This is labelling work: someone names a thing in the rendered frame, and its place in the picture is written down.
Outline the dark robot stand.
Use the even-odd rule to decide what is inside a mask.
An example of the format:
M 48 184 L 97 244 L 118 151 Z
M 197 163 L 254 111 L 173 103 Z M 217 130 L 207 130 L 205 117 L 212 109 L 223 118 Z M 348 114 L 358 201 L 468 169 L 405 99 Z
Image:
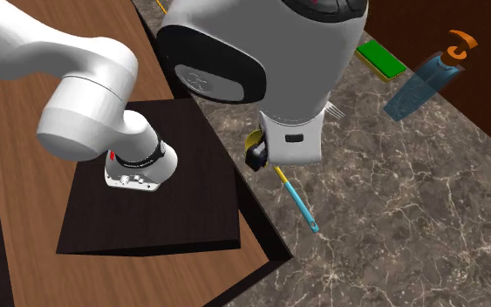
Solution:
M 59 254 L 156 256 L 240 245 L 235 165 L 193 99 L 132 102 L 177 153 L 154 192 L 110 188 L 106 158 L 76 166 Z

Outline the white fork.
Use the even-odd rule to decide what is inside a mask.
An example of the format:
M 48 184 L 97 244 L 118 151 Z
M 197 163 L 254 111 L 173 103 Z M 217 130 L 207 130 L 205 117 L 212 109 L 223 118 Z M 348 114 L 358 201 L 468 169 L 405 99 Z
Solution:
M 345 114 L 336 106 L 334 106 L 330 101 L 326 102 L 324 110 L 336 119 L 343 119 L 345 117 Z

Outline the blue soap bottle orange pump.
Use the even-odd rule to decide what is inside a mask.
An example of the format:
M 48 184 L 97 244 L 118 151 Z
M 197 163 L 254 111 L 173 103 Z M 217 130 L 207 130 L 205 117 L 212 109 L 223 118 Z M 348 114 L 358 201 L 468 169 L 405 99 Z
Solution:
M 450 30 L 449 33 L 455 35 L 460 42 L 433 54 L 385 105 L 384 111 L 394 121 L 400 121 L 417 111 L 464 71 L 460 62 L 478 42 L 464 31 Z

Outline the yellow and blue spatula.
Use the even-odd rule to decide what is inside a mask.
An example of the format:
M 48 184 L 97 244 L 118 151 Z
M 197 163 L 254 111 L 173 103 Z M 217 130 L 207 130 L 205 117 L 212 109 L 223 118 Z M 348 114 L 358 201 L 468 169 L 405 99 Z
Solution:
M 261 129 L 256 129 L 252 131 L 245 140 L 245 156 L 246 156 L 246 146 L 250 143 L 256 143 L 257 141 L 264 140 L 263 131 Z M 294 189 L 292 184 L 289 182 L 287 177 L 284 175 L 282 169 L 280 167 L 272 166 L 273 170 L 276 172 L 280 181 L 288 191 L 289 195 L 292 197 L 293 201 L 296 203 L 298 209 L 300 210 L 303 218 L 307 221 L 308 226 L 310 227 L 313 233 L 317 233 L 319 231 L 319 227 L 313 218 L 311 212 L 306 208 L 303 203 L 302 198 L 299 196 L 297 191 Z

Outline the green and yellow sponge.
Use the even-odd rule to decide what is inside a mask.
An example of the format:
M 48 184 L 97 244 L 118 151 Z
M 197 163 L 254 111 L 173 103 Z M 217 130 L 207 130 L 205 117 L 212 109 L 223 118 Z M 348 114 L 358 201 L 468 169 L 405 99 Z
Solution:
M 403 63 L 373 39 L 358 46 L 355 55 L 384 82 L 389 82 L 406 70 Z

